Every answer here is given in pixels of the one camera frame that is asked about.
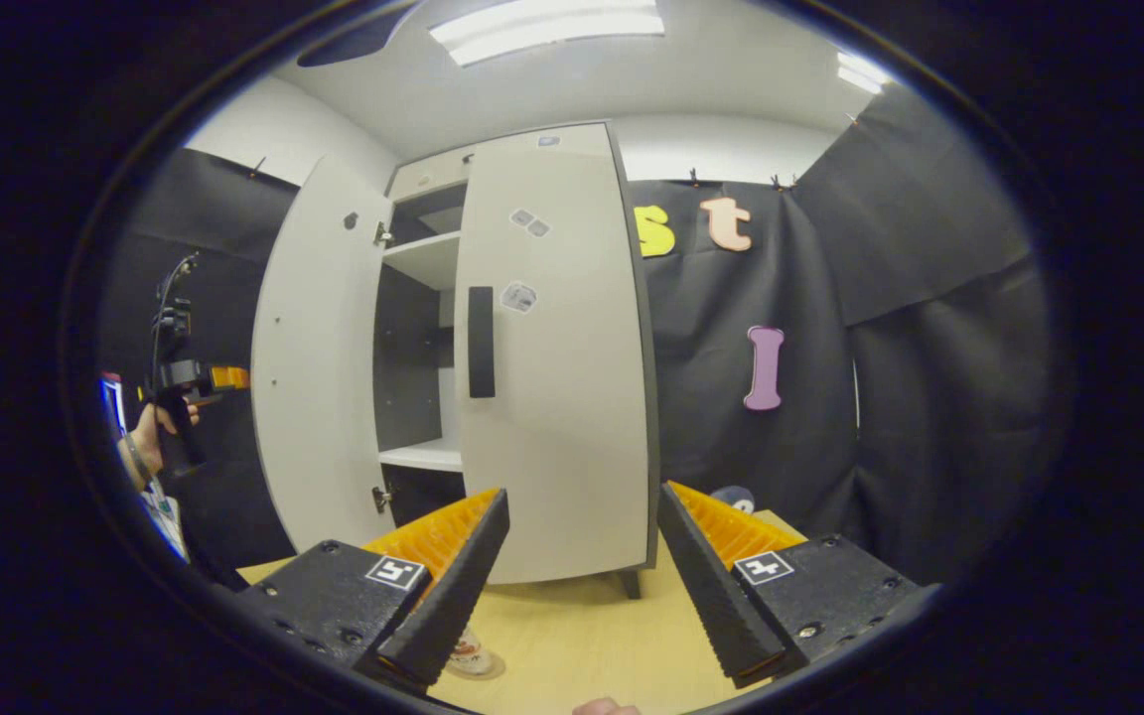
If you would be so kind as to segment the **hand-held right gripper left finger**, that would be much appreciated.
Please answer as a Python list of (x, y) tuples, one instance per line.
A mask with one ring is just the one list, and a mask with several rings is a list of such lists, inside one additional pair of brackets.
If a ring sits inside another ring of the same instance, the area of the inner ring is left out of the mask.
[(237, 593), (264, 628), (337, 668), (430, 688), (508, 534), (505, 488), (458, 500), (363, 547), (321, 540)]

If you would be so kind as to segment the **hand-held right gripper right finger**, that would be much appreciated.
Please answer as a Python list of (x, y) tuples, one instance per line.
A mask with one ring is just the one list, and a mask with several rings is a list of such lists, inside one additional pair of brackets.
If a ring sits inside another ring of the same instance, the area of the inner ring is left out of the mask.
[(672, 480), (659, 488), (657, 523), (736, 688), (788, 677), (892, 631), (938, 590), (844, 535), (803, 538)]

